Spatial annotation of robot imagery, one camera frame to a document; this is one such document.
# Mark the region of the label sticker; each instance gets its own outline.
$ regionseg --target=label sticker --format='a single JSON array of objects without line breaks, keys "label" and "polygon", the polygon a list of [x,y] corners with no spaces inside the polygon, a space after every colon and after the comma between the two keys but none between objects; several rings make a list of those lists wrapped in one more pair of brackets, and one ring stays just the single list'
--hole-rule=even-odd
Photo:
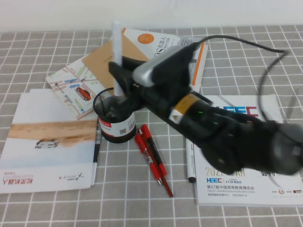
[{"label": "label sticker", "polygon": [[176,124],[180,124],[184,114],[198,100],[199,98],[193,94],[184,96],[170,112],[169,119]]},{"label": "label sticker", "polygon": [[119,122],[119,123],[108,123],[103,120],[100,120],[100,125],[102,131],[108,135],[113,137],[120,137],[128,134],[131,132],[135,127],[135,121],[134,121],[134,113],[129,116],[125,121]]}]

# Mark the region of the black cable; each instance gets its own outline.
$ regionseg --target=black cable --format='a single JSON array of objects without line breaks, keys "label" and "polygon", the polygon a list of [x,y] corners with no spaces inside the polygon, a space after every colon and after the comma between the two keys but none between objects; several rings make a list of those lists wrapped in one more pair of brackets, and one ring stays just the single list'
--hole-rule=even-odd
[{"label": "black cable", "polygon": [[[196,47],[207,41],[207,40],[210,40],[210,39],[215,39],[215,38],[225,38],[225,39],[232,39],[232,40],[235,40],[235,41],[238,41],[238,42],[242,42],[242,43],[245,43],[245,44],[249,44],[249,45],[252,45],[252,46],[255,46],[255,47],[258,47],[258,48],[261,48],[261,49],[264,49],[266,51],[270,51],[270,52],[275,52],[275,53],[281,53],[282,55],[280,55],[279,57],[277,57],[264,71],[264,73],[262,74],[261,76],[261,79],[260,79],[260,82],[259,82],[259,85],[258,85],[258,95],[257,95],[257,105],[260,109],[260,112],[261,112],[261,115],[262,117],[264,118],[264,120],[266,122],[270,121],[269,118],[267,117],[267,115],[265,114],[264,110],[263,110],[263,106],[262,106],[262,103],[261,103],[261,95],[262,95],[262,90],[263,90],[263,85],[265,83],[265,80],[266,80],[266,76],[268,75],[269,71],[279,62],[281,61],[286,55],[288,55],[288,51],[287,50],[278,50],[278,49],[273,49],[273,48],[270,48],[270,47],[266,47],[266,46],[263,46],[263,45],[260,45],[260,44],[257,44],[257,43],[254,43],[254,42],[250,42],[250,41],[247,41],[245,39],[241,39],[241,38],[237,38],[237,37],[233,37],[233,36],[229,36],[229,35],[210,35],[210,36],[207,36],[205,38],[203,38],[202,40],[200,40],[198,43],[196,43]],[[295,139],[291,138],[290,136],[288,136],[287,134],[285,134],[284,132],[280,131],[280,133],[285,136],[286,138],[288,138],[289,140],[292,140],[293,142],[295,142],[296,144],[301,144],[300,142],[296,141]]]}]

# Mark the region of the pen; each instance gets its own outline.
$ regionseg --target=pen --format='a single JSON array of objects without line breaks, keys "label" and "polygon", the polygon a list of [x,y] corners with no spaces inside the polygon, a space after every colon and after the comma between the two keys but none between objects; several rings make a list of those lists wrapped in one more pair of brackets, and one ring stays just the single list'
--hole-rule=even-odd
[{"label": "pen", "polygon": [[152,135],[151,135],[151,132],[149,131],[148,127],[146,124],[142,125],[141,127],[142,129],[142,132],[143,132],[143,136],[146,138],[147,140],[147,143],[148,143],[148,146],[151,148],[151,150],[153,151],[153,154],[154,154],[154,157],[155,157],[155,160],[161,170],[161,172],[163,173],[164,176],[167,175],[167,171],[165,169],[165,166],[161,160],[161,157],[158,153],[158,150],[156,148],[156,145],[152,139]]},{"label": "pen", "polygon": [[[143,135],[141,129],[138,129],[138,132],[139,132],[140,135]],[[146,140],[145,140],[145,138],[144,138],[143,136],[142,136],[142,139],[143,139],[143,141],[144,141],[144,143],[145,143],[145,146],[146,146],[146,148],[147,148],[147,151],[149,152],[149,154],[150,154],[150,156],[151,156],[151,158],[152,158],[152,161],[155,163],[156,161],[155,161],[155,158],[154,158],[154,156],[153,156],[153,154],[152,154],[152,151],[150,151],[149,147],[147,146],[147,142],[146,142]],[[170,187],[169,187],[169,184],[167,183],[165,177],[163,176],[163,173],[161,172],[159,166],[158,166],[158,165],[155,165],[155,166],[156,166],[156,168],[157,168],[158,173],[160,174],[160,178],[161,178],[161,180],[162,180],[162,183],[163,183],[163,185],[164,185],[164,187],[165,187],[167,193],[169,194],[169,197],[171,197],[171,198],[174,197],[174,195],[172,194],[171,189],[170,189]]]},{"label": "pen", "polygon": [[99,150],[100,150],[100,144],[101,144],[101,126],[100,126],[100,122],[98,120],[97,130],[96,130],[94,160],[93,160],[93,162],[96,162],[96,163],[98,162],[98,155],[99,155]]},{"label": "pen", "polygon": [[[121,27],[119,21],[114,21],[112,23],[112,48],[113,48],[113,62],[122,66],[122,38],[121,38]],[[123,96],[123,90],[114,79],[114,93],[115,96]]]},{"label": "pen", "polygon": [[196,182],[195,145],[186,139],[187,177],[190,183]]},{"label": "pen", "polygon": [[137,145],[138,145],[141,153],[143,153],[146,156],[147,163],[150,166],[151,171],[152,171],[154,177],[156,178],[156,180],[158,180],[159,184],[161,186],[163,186],[163,183],[162,183],[162,180],[160,178],[159,172],[158,172],[158,170],[156,168],[155,163],[153,162],[151,156],[149,155],[149,153],[147,151],[147,147],[146,147],[146,145],[145,145],[145,143],[144,143],[144,141],[142,139],[142,135],[139,134],[139,133],[137,133],[136,136],[135,136],[135,141],[136,141],[136,143],[137,143]]}]

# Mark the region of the red car picture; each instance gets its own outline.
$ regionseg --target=red car picture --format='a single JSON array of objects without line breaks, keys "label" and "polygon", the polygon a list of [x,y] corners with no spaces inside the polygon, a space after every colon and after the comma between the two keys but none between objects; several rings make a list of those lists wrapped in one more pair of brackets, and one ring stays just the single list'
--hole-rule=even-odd
[{"label": "red car picture", "polygon": [[90,94],[89,94],[88,91],[86,91],[86,90],[84,90],[84,89],[82,89],[80,87],[77,87],[76,91],[79,92],[79,94],[83,97],[83,99],[85,101],[89,101],[91,99]]}]

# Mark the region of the gray tablecloth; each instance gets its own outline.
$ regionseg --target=gray tablecloth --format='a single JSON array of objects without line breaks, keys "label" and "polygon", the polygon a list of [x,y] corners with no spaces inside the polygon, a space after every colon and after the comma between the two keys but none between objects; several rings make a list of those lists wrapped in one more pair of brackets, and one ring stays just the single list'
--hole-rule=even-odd
[{"label": "gray tablecloth", "polygon": [[[203,37],[229,34],[275,48],[290,49],[271,72],[264,94],[276,94],[285,118],[297,94],[290,122],[303,121],[303,26],[245,26],[153,30]],[[20,94],[50,88],[45,77],[97,49],[109,31],[0,34],[0,151]],[[276,55],[230,40],[212,40],[202,79],[204,95],[254,95],[265,65]],[[298,227],[301,208],[197,206],[186,174],[185,139],[147,110],[135,115],[147,123],[168,170],[175,197],[169,199],[150,174],[131,140],[102,139],[96,184],[86,190],[0,195],[1,227]]]}]

